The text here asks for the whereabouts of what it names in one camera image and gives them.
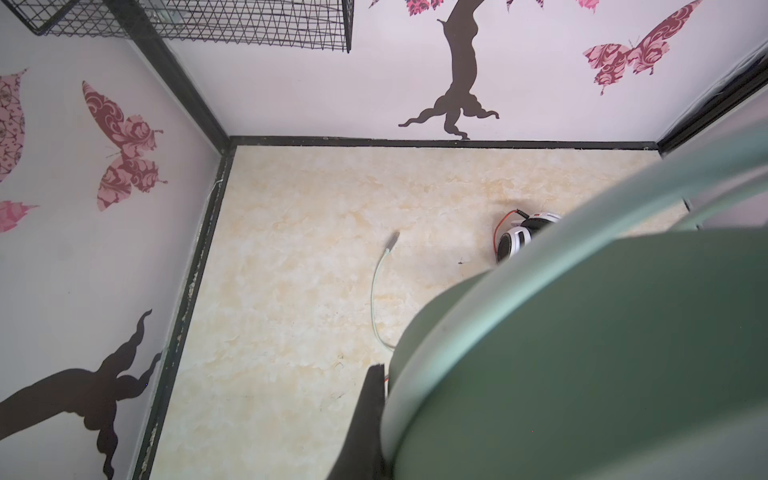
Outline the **mint green headphones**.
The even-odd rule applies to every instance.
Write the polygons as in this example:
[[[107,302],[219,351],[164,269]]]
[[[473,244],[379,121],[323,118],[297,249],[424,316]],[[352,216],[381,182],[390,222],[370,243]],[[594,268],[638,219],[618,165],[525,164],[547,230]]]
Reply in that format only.
[[[413,319],[392,479],[763,479],[767,232],[625,230],[767,162],[757,124],[649,167]]]

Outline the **white black headphones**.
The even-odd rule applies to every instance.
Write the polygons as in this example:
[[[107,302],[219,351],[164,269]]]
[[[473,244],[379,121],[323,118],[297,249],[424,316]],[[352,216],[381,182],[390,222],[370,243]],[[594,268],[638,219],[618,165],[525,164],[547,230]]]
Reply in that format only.
[[[538,212],[532,215],[520,209],[508,212],[498,222],[493,232],[496,263],[499,264],[518,253],[544,228],[560,220],[560,215],[551,212]]]

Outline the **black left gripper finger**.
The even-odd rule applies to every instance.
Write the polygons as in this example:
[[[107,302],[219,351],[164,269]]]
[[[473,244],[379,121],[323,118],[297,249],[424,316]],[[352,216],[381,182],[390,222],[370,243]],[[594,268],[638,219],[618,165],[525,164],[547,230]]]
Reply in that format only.
[[[384,479],[381,421],[385,406],[385,366],[371,366],[341,451],[328,479]]]

